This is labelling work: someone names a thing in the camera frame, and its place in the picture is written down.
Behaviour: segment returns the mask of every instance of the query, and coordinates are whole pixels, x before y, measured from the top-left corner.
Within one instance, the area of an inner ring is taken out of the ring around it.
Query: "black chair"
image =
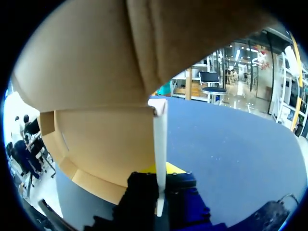
[[[219,85],[219,76],[217,72],[199,72],[200,84],[207,83],[210,86],[202,88],[202,92],[209,95],[209,103],[214,103],[217,95],[225,95],[227,90],[215,87],[215,84]]]

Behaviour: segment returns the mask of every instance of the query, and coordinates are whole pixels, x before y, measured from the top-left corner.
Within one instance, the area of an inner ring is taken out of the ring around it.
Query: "teal object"
[[[168,83],[166,83],[165,85],[161,86],[157,91],[156,94],[157,95],[168,95],[171,93],[171,89],[170,89],[170,81]]]

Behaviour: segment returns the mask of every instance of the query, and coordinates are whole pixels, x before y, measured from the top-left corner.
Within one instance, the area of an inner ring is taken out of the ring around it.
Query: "yellow pole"
[[[291,35],[291,39],[293,41],[295,56],[296,56],[296,59],[297,59],[297,66],[298,66],[298,70],[299,70],[299,79],[298,79],[299,87],[302,88],[303,87],[302,62],[300,61],[300,56],[299,56],[299,51],[298,51],[297,43],[296,43],[293,35],[291,33],[290,33],[290,35]],[[298,95],[297,102],[296,102],[295,113],[294,113],[293,124],[292,124],[292,127],[291,127],[291,131],[293,131],[295,126],[296,126],[296,122],[297,122],[297,119],[298,119],[298,114],[299,114],[299,109],[300,109],[301,102],[302,102],[302,99],[300,98],[300,95]]]

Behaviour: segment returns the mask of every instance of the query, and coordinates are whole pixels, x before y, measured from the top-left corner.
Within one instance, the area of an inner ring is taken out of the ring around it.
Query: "desk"
[[[232,226],[267,201],[307,187],[304,159],[295,135],[284,126],[226,106],[169,98],[167,161],[192,171],[214,224]],[[79,230],[93,215],[112,218],[113,205],[88,193],[57,169],[63,217]],[[287,208],[294,209],[292,200]],[[166,228],[166,212],[157,218]]]
[[[30,140],[29,144],[26,145],[26,150],[31,151],[31,146],[32,146],[32,145],[34,144],[34,142],[40,137],[40,135],[41,135],[41,132],[39,131],[37,134],[35,134],[35,135],[32,137],[32,139]],[[54,173],[51,175],[51,178],[53,178],[54,175],[56,174],[55,168],[54,168],[54,167],[52,166],[52,164],[47,160],[47,158],[45,157],[45,155],[42,155],[42,154],[41,154],[41,156],[39,156],[39,157],[37,157],[37,155],[36,155],[36,158],[37,158],[37,159],[40,158],[40,157],[42,157],[42,158],[46,161],[46,163],[54,170]]]

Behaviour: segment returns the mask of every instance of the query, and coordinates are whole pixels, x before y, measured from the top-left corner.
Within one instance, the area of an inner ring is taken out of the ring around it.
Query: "cardboard box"
[[[186,90],[185,88],[176,88],[175,93],[176,94],[185,94]]]
[[[217,14],[224,17],[200,30]],[[158,113],[149,96],[184,68],[271,22],[257,4],[239,0],[68,0],[29,39],[12,83],[40,111],[43,140],[59,168],[117,204],[130,173],[155,163]]]

